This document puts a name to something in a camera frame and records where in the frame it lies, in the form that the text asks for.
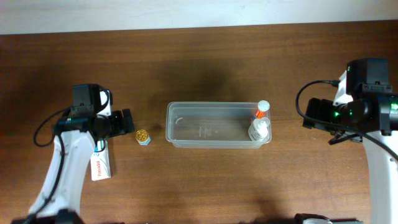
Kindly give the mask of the clear plastic container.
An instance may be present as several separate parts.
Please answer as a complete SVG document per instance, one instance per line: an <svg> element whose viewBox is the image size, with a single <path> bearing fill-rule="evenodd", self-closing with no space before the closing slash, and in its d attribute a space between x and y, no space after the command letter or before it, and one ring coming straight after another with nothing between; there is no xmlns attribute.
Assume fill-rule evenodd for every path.
<svg viewBox="0 0 398 224"><path fill-rule="evenodd" d="M266 113L268 135L252 141L249 127L257 109L253 102L174 101L167 107L165 137L175 147L257 149L272 140L271 115Z"/></svg>

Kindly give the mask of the orange tube white cap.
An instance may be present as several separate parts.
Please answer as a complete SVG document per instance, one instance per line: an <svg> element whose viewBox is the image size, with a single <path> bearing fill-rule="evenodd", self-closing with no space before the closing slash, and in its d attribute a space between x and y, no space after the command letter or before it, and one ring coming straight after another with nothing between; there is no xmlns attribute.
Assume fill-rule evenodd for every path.
<svg viewBox="0 0 398 224"><path fill-rule="evenodd" d="M255 119L261 119L264 117L268 117L269 110L270 110L269 102L266 100L261 100L257 104L257 108L254 112L253 117L251 118L251 122L253 122Z"/></svg>

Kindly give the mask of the white squeeze bottle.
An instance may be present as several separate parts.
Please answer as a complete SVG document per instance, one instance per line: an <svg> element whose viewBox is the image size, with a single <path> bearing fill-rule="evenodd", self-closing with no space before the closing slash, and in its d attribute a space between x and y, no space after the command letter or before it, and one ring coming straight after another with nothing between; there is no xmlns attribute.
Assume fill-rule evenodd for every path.
<svg viewBox="0 0 398 224"><path fill-rule="evenodd" d="M256 118L251 123L248 134L252 141L268 141L271 136L271 131L269 130L271 121L266 118Z"/></svg>

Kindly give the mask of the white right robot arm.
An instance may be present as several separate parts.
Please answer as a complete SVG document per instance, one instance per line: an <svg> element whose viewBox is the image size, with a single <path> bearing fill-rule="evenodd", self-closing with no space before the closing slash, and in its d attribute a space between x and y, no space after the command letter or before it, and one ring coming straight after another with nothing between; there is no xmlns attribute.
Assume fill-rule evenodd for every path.
<svg viewBox="0 0 398 224"><path fill-rule="evenodd" d="M363 144L369 168L371 223L397 223L397 96L368 93L340 102L312 98L303 126L333 135L329 144Z"/></svg>

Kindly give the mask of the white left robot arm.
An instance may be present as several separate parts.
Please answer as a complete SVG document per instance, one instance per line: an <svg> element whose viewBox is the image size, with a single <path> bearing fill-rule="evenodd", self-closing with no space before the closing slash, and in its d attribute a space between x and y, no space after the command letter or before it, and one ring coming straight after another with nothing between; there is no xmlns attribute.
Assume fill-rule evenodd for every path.
<svg viewBox="0 0 398 224"><path fill-rule="evenodd" d="M28 215L12 223L83 223L81 192L91 156L100 141L132 133L131 111L85 111L65 108L53 127L53 156L43 186Z"/></svg>

